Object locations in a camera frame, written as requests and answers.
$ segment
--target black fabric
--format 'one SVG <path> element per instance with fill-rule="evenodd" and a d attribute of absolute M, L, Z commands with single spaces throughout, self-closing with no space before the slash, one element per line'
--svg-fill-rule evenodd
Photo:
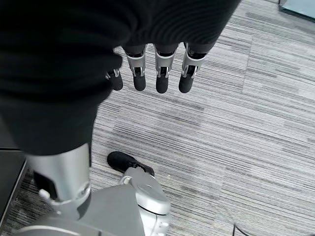
<path fill-rule="evenodd" d="M 0 112 L 16 144 L 56 154 L 91 140 L 119 45 L 213 44 L 240 0 L 4 0 Z"/>

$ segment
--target gray carpet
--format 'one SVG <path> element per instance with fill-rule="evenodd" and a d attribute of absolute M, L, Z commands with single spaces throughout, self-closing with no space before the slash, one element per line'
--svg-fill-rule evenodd
<path fill-rule="evenodd" d="M 106 156 L 120 150 L 154 168 L 172 203 L 170 236 L 231 236 L 233 223 L 256 236 L 315 233 L 315 25 L 243 0 L 188 94 L 178 91 L 183 53 L 166 94 L 155 90 L 152 45 L 143 92 L 124 58 L 124 88 L 95 124 L 93 189 L 117 183 Z M 30 180 L 3 235 L 48 211 Z"/>

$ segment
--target silver metal arm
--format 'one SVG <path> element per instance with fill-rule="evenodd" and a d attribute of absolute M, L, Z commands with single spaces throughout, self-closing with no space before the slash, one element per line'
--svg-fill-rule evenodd
<path fill-rule="evenodd" d="M 88 144 L 57 155 L 26 157 L 39 195 L 56 213 L 73 220 L 81 218 L 91 192 Z"/>

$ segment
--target black sleeve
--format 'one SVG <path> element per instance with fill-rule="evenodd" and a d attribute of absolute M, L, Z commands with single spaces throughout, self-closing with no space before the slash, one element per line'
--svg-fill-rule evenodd
<path fill-rule="evenodd" d="M 0 3 L 0 113 L 25 152 L 62 153 L 91 140 L 119 68 L 113 47 L 150 22 L 141 0 Z"/>

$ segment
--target robotic finger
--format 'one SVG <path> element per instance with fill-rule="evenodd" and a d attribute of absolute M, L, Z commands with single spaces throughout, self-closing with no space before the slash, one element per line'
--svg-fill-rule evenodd
<path fill-rule="evenodd" d="M 196 73 L 214 44 L 190 44 L 184 43 L 186 51 L 182 66 L 182 75 L 179 82 L 179 90 L 182 93 L 189 92 Z"/>
<path fill-rule="evenodd" d="M 129 67 L 133 75 L 133 84 L 136 90 L 142 91 L 146 87 L 144 70 L 146 68 L 146 45 L 123 46 L 127 55 Z"/>
<path fill-rule="evenodd" d="M 156 88 L 159 93 L 165 93 L 168 88 L 168 75 L 172 69 L 173 59 L 178 44 L 160 45 L 155 44 L 156 49 Z"/>

